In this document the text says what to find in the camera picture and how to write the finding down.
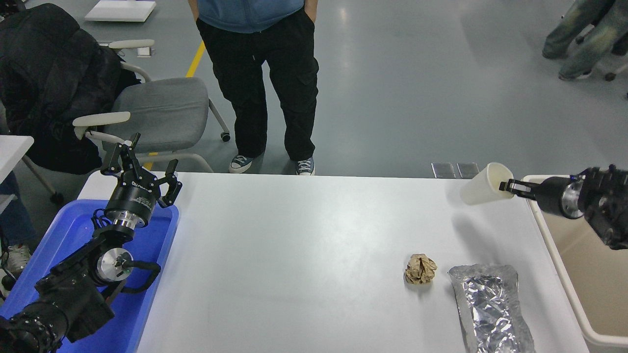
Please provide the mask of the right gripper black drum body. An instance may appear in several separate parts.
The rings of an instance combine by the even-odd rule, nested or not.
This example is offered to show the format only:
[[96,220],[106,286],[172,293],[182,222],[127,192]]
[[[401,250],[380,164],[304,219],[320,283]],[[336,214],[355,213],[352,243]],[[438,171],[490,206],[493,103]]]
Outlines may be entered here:
[[573,218],[574,212],[568,210],[565,201],[563,201],[565,191],[571,184],[571,178],[552,176],[540,184],[532,186],[532,194],[543,212]]

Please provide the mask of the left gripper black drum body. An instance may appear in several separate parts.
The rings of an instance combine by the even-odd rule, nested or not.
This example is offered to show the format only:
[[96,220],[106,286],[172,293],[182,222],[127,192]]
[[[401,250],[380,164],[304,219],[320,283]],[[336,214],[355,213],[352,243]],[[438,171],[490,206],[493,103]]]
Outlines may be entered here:
[[104,208],[104,215],[115,224],[143,228],[150,223],[160,196],[156,176],[121,174]]

